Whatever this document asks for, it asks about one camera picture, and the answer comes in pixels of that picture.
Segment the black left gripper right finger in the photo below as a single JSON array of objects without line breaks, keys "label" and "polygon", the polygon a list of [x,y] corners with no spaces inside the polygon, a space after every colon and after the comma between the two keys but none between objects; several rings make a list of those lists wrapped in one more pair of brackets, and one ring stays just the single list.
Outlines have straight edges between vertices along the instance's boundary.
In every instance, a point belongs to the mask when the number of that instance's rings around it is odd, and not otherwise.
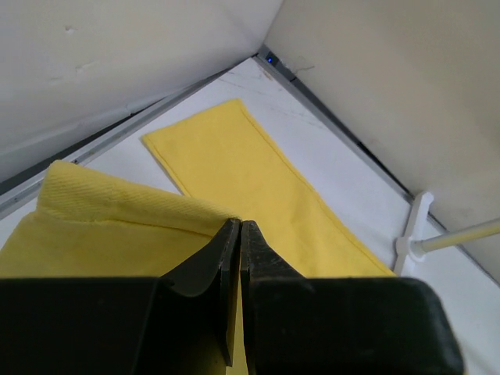
[{"label": "black left gripper right finger", "polygon": [[440,298],[408,277],[307,278],[241,228],[243,335],[251,374],[462,374]]}]

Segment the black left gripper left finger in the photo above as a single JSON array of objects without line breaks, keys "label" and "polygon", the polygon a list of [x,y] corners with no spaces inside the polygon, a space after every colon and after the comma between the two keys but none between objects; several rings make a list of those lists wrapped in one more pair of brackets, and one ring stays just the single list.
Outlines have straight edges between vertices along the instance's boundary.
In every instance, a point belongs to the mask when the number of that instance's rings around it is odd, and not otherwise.
[{"label": "black left gripper left finger", "polygon": [[2,279],[2,373],[225,373],[239,245],[233,219],[160,277]]}]

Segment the yellow trousers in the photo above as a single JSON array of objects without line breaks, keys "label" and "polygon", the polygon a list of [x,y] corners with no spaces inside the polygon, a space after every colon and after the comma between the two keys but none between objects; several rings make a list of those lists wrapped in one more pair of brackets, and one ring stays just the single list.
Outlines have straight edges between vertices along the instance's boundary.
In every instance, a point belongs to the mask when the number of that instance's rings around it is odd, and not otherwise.
[{"label": "yellow trousers", "polygon": [[48,168],[36,208],[1,250],[4,278],[160,277],[240,223],[231,366],[249,373],[243,335],[241,228],[307,278],[394,277],[336,217],[242,102],[146,134],[179,188],[172,194],[70,162]]}]

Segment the white clothes rack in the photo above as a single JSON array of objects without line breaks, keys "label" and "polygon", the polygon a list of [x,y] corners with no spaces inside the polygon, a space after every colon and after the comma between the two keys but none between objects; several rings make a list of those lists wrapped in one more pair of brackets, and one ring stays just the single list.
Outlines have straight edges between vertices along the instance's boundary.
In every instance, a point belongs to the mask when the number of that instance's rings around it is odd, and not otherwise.
[{"label": "white clothes rack", "polygon": [[433,201],[434,196],[429,191],[420,192],[413,201],[404,233],[395,241],[397,258],[394,272],[398,276],[411,275],[428,253],[499,234],[499,218],[496,218],[437,237],[423,238]]}]

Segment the grey aluminium frame rail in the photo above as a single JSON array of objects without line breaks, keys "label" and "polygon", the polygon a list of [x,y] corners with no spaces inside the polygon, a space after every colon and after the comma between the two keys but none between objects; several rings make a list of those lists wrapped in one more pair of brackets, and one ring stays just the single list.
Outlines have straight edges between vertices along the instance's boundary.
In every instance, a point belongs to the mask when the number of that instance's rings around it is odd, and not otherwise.
[{"label": "grey aluminium frame rail", "polygon": [[175,187],[141,143],[149,131],[232,98],[244,101],[327,204],[389,266],[413,196],[278,60],[261,48],[234,68],[151,105],[65,155],[67,162],[166,191]]}]

